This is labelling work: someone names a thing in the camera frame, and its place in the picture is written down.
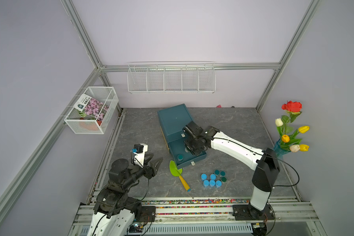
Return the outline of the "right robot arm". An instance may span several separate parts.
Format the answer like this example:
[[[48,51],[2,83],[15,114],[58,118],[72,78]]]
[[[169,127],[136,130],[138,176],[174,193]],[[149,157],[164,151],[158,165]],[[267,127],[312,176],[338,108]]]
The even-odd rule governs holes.
[[[263,212],[280,173],[274,150],[251,147],[213,126],[203,129],[195,122],[187,124],[183,131],[187,134],[185,146],[192,154],[200,154],[208,148],[215,149],[235,158],[254,171],[252,177],[254,188],[248,209],[250,212]]]

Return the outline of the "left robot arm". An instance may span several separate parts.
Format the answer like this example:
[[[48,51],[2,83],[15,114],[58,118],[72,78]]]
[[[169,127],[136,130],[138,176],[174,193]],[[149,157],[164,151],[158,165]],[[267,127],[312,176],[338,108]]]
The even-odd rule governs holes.
[[[163,158],[152,158],[152,153],[146,154],[143,166],[131,166],[124,158],[112,163],[108,183],[99,192],[93,207],[89,236],[124,236],[135,223],[145,223],[145,226],[151,227],[156,208],[143,207],[145,197],[136,199],[128,194],[132,187],[139,184],[140,178],[150,180],[157,175]]]

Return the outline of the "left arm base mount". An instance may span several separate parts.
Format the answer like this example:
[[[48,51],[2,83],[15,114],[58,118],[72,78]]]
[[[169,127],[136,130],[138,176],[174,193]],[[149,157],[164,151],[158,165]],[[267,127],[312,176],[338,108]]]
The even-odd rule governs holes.
[[[136,203],[125,207],[134,216],[133,222],[154,222],[156,216],[156,207],[142,206],[141,203]]]

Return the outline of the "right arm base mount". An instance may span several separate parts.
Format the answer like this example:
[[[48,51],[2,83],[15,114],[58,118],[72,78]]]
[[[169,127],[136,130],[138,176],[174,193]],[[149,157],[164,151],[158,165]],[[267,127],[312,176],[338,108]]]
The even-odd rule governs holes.
[[[251,206],[247,205],[233,205],[233,214],[236,221],[267,221],[274,220],[275,214],[270,204],[266,204],[263,210],[258,210]]]

